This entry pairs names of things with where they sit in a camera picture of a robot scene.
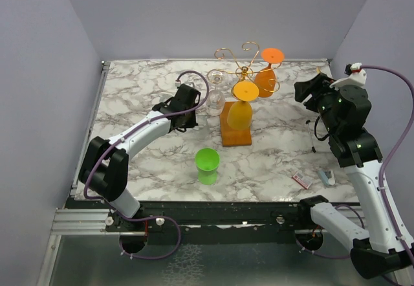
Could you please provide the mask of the clear wine glass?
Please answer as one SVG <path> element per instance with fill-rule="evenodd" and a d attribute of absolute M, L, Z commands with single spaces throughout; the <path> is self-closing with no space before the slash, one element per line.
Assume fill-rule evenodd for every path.
<path fill-rule="evenodd" d="M 206 111 L 210 116 L 219 116 L 225 105 L 223 88 L 226 87 L 228 74 L 220 69 L 212 69 L 207 73 L 210 92 L 206 101 Z"/>

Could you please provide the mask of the orange plastic wine glass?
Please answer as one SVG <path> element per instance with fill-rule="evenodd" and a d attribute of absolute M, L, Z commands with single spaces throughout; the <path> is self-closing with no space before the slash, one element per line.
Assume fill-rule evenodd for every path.
<path fill-rule="evenodd" d="M 279 49 L 266 48 L 262 51 L 261 57 L 268 65 L 256 73 L 254 83 L 259 89 L 258 97 L 269 98 L 280 89 L 274 70 L 281 66 L 285 55 Z"/>

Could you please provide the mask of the yellow plastic wine glass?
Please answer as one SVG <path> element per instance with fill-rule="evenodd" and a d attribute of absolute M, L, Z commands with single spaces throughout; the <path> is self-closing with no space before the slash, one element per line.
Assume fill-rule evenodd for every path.
<path fill-rule="evenodd" d="M 259 89 L 251 81 L 242 81 L 234 85 L 232 93 L 237 101 L 229 109 L 227 123 L 238 131 L 248 129 L 253 117 L 250 102 L 258 98 Z"/>

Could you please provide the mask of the green plastic wine glass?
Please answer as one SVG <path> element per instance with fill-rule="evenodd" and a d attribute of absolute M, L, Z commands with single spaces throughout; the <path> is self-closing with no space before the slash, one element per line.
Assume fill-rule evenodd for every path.
<path fill-rule="evenodd" d="M 213 185 L 217 180 L 220 156 L 212 148 L 202 148 L 195 155 L 198 180 L 204 185 Z"/>

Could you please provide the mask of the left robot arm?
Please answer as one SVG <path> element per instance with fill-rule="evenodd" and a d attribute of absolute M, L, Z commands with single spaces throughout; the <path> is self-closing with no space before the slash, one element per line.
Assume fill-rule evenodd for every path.
<path fill-rule="evenodd" d="M 197 125 L 195 111 L 201 92 L 182 84 L 174 96 L 153 106 L 139 123 L 109 139 L 93 138 L 84 156 L 78 180 L 90 181 L 96 192 L 121 213 L 120 222 L 130 231 L 143 222 L 140 203 L 127 190 L 129 161 L 152 141 L 174 130 L 185 132 Z"/>

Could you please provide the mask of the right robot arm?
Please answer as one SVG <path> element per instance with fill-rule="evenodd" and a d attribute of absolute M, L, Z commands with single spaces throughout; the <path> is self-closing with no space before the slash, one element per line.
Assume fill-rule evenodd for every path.
<path fill-rule="evenodd" d="M 294 98 L 319 114 L 328 144 L 356 192 L 368 228 L 348 220 L 324 197 L 303 199 L 297 212 L 303 228 L 319 225 L 350 254 L 365 279 L 402 270 L 413 264 L 413 236 L 407 231 L 385 175 L 379 145 L 364 127 L 371 110 L 364 89 L 365 71 L 333 80 L 324 73 L 294 84 Z"/>

